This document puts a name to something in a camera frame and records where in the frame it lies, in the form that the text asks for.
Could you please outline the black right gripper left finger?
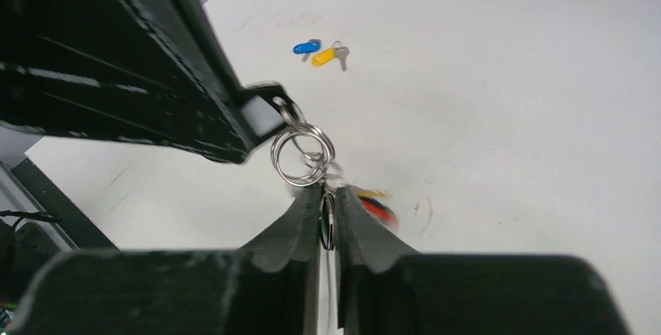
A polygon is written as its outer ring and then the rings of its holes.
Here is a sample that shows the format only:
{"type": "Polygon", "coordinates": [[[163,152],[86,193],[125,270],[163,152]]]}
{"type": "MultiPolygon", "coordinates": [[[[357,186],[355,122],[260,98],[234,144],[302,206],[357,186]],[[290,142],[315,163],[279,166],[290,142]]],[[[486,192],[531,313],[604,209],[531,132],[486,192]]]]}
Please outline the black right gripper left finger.
{"type": "Polygon", "coordinates": [[[35,275],[13,334],[315,334],[322,188],[233,250],[63,252],[35,275]]]}

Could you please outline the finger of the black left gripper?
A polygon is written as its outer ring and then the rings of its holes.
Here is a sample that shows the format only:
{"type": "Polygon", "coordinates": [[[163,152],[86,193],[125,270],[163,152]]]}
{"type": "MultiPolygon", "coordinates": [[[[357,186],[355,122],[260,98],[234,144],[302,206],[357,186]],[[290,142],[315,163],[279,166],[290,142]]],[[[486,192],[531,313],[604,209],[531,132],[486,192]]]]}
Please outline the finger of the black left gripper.
{"type": "Polygon", "coordinates": [[[243,86],[200,0],[1,0],[1,125],[240,164],[294,122],[243,86]]]}

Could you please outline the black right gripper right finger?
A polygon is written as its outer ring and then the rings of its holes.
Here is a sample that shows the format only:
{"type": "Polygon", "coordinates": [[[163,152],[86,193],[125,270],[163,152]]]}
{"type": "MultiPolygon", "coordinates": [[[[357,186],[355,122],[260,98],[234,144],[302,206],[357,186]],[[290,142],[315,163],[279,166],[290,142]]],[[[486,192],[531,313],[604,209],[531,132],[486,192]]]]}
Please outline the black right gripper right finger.
{"type": "Polygon", "coordinates": [[[563,255],[421,253],[363,208],[335,203],[346,334],[626,334],[600,275],[563,255]]]}

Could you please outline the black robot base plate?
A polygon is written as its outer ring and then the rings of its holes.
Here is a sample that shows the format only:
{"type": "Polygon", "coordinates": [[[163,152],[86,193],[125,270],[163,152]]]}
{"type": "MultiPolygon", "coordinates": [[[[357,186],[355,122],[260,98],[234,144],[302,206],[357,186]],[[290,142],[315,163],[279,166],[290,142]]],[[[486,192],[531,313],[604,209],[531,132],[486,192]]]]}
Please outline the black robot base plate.
{"type": "Polygon", "coordinates": [[[13,311],[53,256],[116,245],[31,160],[1,165],[1,310],[13,311]]]}

